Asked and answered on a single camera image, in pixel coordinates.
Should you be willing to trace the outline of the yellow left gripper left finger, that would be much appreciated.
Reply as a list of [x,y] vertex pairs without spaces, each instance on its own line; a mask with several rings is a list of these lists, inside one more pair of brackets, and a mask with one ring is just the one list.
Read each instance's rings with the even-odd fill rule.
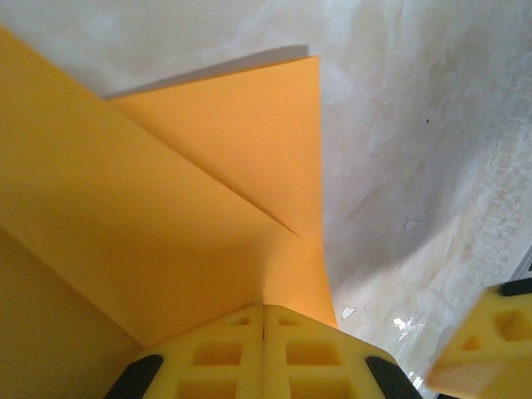
[[250,305],[148,347],[103,399],[262,399],[264,308]]

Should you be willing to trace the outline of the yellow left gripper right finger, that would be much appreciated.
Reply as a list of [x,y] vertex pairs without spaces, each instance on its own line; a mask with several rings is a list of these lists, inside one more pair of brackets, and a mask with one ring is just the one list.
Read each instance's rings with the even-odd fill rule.
[[264,399],[423,399],[388,352],[290,309],[264,307]]

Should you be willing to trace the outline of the orange square paper sheet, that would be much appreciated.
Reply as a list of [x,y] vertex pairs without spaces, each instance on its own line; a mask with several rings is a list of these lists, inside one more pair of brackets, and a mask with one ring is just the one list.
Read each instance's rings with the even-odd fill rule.
[[0,27],[0,399],[103,399],[250,305],[335,326],[319,61],[109,101]]

